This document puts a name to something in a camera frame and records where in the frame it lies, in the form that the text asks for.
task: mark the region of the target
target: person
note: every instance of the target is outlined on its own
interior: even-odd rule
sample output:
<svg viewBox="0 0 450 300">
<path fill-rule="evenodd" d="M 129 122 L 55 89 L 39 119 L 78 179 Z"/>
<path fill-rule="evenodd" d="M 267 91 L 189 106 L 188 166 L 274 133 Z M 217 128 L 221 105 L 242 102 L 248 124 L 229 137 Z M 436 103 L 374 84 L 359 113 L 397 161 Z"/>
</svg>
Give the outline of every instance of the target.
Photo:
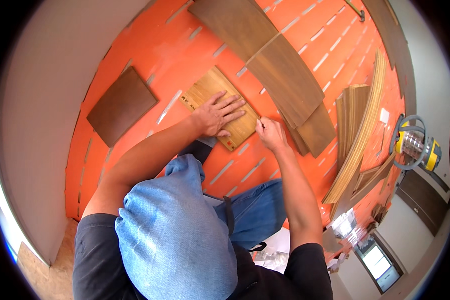
<svg viewBox="0 0 450 300">
<path fill-rule="evenodd" d="M 245 104 L 238 95 L 217 102 L 224 94 L 139 142 L 103 177 L 75 237 L 76 300 L 333 299 L 321 214 L 280 123 L 261 117 L 256 132 L 281 179 L 218 205 L 203 195 L 213 145 L 201 137 L 229 136 L 223 126 L 245 113 L 235 111 Z M 249 251 L 286 217 L 284 274 L 256 266 Z"/>
</svg>

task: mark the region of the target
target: black strap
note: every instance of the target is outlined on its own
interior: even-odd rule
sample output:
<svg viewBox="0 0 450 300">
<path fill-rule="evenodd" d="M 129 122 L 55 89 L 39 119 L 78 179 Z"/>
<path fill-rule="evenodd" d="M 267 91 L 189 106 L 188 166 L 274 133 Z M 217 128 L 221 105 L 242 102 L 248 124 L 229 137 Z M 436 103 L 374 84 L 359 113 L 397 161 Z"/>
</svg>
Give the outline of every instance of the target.
<svg viewBox="0 0 450 300">
<path fill-rule="evenodd" d="M 223 196 L 223 200 L 225 201 L 225 213 L 228 225 L 228 236 L 231 236 L 235 229 L 235 218 L 233 216 L 232 210 L 232 199 L 227 196 Z"/>
<path fill-rule="evenodd" d="M 263 249 L 265 249 L 265 247 L 267 247 L 267 243 L 265 243 L 264 241 L 261 243 L 258 243 L 258 245 L 260 245 L 260 246 L 258 246 L 257 248 L 254 248 L 252 250 L 248 250 L 248 252 L 262 251 Z"/>
</svg>

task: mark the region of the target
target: black t-shirt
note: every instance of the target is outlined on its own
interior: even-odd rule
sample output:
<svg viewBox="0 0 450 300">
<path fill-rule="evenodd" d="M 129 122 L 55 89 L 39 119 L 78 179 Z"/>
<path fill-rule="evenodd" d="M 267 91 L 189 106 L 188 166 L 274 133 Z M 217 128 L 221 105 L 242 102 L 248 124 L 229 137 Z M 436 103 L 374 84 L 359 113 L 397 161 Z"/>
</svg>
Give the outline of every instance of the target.
<svg viewBox="0 0 450 300">
<path fill-rule="evenodd" d="M 96 213 L 84 217 L 75 236 L 73 296 L 75 300 L 143 300 L 123 266 L 117 217 Z M 234 245 L 238 284 L 228 299 L 332 300 L 332 286 L 319 244 L 307 243 L 293 250 L 284 274 L 256 266 L 248 251 Z"/>
</svg>

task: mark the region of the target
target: orange underlay mat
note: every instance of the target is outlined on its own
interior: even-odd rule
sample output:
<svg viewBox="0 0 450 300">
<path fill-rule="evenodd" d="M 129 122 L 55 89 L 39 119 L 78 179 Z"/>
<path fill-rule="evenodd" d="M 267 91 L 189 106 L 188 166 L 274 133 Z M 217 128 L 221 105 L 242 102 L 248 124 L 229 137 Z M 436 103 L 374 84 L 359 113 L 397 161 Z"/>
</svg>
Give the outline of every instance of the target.
<svg viewBox="0 0 450 300">
<path fill-rule="evenodd" d="M 114 40 L 98 66 L 87 92 L 70 145 L 66 167 L 66 216 L 80 220 L 82 212 L 104 174 L 131 147 L 148 135 L 179 122 L 190 112 L 177 98 L 210 68 L 216 65 L 261 116 L 283 122 L 268 93 L 246 69 L 242 60 L 187 11 L 193 1 L 157 0 Z M 325 93 L 324 104 L 333 124 L 337 123 L 335 99 L 350 84 L 371 84 L 375 48 L 385 53 L 379 33 L 363 4 L 366 21 L 343 0 L 257 0 L 278 30 L 288 39 L 312 70 Z M 108 148 L 89 124 L 86 116 L 127 64 L 147 81 L 159 102 Z M 386 71 L 381 108 L 390 112 L 385 127 L 379 122 L 365 149 L 362 171 L 382 164 L 395 122 L 405 111 L 395 70 Z M 288 143 L 293 142 L 288 136 Z M 317 158 L 296 153 L 300 166 L 317 197 L 323 225 L 330 222 L 329 204 L 321 200 L 337 175 L 337 139 Z M 267 180 L 281 176 L 272 153 L 264 148 L 256 133 L 233 152 L 217 143 L 203 165 L 203 190 L 213 196 L 236 195 Z M 348 251 L 365 234 L 376 203 L 384 204 L 399 175 L 394 166 L 390 185 L 379 194 L 380 182 L 355 209 L 358 225 L 344 243 Z M 326 253 L 329 260 L 335 254 Z"/>
</svg>

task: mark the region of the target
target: window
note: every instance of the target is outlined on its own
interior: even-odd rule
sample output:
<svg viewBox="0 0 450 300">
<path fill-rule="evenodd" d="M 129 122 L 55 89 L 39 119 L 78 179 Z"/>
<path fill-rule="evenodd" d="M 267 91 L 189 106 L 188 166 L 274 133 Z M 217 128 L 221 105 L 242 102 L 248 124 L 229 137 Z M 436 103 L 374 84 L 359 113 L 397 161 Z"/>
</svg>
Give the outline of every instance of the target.
<svg viewBox="0 0 450 300">
<path fill-rule="evenodd" d="M 403 271 L 383 243 L 375 235 L 355 246 L 355 254 L 372 277 L 381 294 L 386 292 Z"/>
</svg>

